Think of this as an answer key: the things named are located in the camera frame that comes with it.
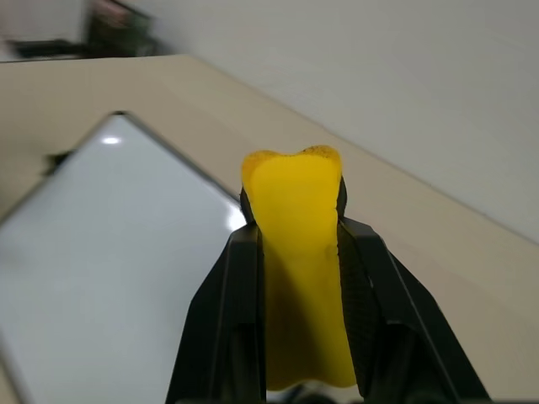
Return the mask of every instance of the beige table surface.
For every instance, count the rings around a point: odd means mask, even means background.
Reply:
[[[536,244],[193,57],[0,65],[0,215],[40,181],[45,154],[115,110],[234,192],[252,150],[336,147],[347,216],[372,225],[435,295],[492,397],[539,397]],[[0,380],[1,403],[7,391]]]

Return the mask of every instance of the yellow foam block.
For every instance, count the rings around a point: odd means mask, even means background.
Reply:
[[[262,232],[266,382],[355,384],[344,330],[337,249],[340,156],[329,146],[295,155],[257,151],[242,181]]]

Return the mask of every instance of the yellow sponge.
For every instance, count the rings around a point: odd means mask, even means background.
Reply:
[[[303,380],[355,384],[340,297],[341,173],[329,146],[295,155],[257,151],[243,161],[243,187],[263,238],[269,390]]]

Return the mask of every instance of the white screen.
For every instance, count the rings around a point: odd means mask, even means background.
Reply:
[[[189,303],[243,224],[232,198],[113,115],[0,227],[1,348],[24,396],[163,403]]]

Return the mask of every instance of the tablet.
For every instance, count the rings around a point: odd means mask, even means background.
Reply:
[[[24,404],[164,402],[189,303],[243,224],[135,118],[103,120],[0,225],[0,352]]]

